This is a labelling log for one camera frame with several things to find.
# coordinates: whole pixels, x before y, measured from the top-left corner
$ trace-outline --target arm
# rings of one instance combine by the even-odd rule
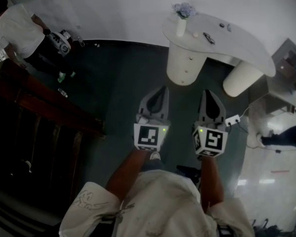
[[[15,56],[15,53],[14,53],[14,50],[13,50],[13,46],[10,43],[9,43],[9,45],[7,45],[4,48],[4,50],[5,50],[6,54],[9,56],[9,58],[11,59],[11,61],[13,61],[16,65],[18,65],[22,69],[26,68],[26,66],[22,62],[19,62],[16,59],[16,56]]]
[[[223,202],[223,186],[215,158],[202,158],[200,193],[205,213],[209,207]]]
[[[106,190],[122,202],[134,185],[141,167],[145,162],[147,151],[134,149],[118,167],[106,185]]]
[[[49,33],[48,34],[50,34],[50,30],[49,30],[49,28],[44,24],[44,22],[39,18],[39,17],[37,17],[35,14],[31,17],[31,19],[32,19],[32,21],[35,23],[35,24],[37,24],[37,25],[39,25],[40,27],[42,27],[43,28],[43,32],[44,32],[44,34],[45,34],[45,32],[48,32],[49,31]]]

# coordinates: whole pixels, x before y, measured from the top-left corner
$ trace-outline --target white power adapter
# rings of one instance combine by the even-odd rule
[[[235,115],[235,116],[232,116],[230,118],[226,118],[225,119],[225,124],[226,126],[230,126],[230,125],[234,125],[236,124],[237,122],[240,122],[240,117],[239,115]]]

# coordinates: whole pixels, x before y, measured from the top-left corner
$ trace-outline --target black pants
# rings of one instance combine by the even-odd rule
[[[44,56],[51,63],[55,64],[56,67],[45,62],[39,54]],[[64,57],[58,53],[58,49],[55,48],[46,37],[41,44],[39,44],[35,52],[24,60],[30,63],[38,71],[42,71],[55,77],[58,77],[59,72],[66,73],[67,75],[71,75],[73,73],[73,70],[70,68]]]
[[[281,145],[296,147],[296,126],[293,126],[281,134],[273,134],[271,137],[262,137],[264,145]]]

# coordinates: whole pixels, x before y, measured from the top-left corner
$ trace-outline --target white wall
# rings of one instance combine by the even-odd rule
[[[289,37],[296,43],[296,0],[12,0],[27,3],[53,30],[83,39],[128,40],[168,46],[161,25],[171,4],[187,1],[237,24],[273,54]]]

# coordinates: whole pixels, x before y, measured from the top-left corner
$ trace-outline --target hand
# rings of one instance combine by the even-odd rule
[[[25,69],[26,65],[22,62],[16,62],[16,65],[18,65],[20,68]]]
[[[44,35],[49,35],[51,31],[49,29],[44,29],[43,30]]]

